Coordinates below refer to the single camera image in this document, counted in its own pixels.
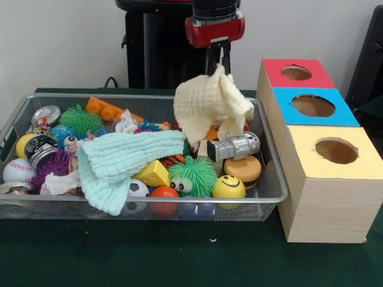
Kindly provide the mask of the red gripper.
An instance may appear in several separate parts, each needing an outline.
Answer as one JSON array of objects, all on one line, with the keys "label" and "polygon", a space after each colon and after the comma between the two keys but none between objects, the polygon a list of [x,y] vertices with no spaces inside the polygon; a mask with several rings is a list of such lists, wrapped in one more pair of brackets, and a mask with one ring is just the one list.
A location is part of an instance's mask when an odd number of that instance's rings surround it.
[{"label": "red gripper", "polygon": [[241,10],[237,10],[232,16],[198,20],[195,17],[185,19],[186,37],[194,48],[207,48],[206,50],[206,74],[212,75],[217,68],[217,48],[215,42],[226,41],[223,44],[223,66],[225,74],[231,74],[230,51],[232,41],[242,38],[245,32],[245,17]]}]

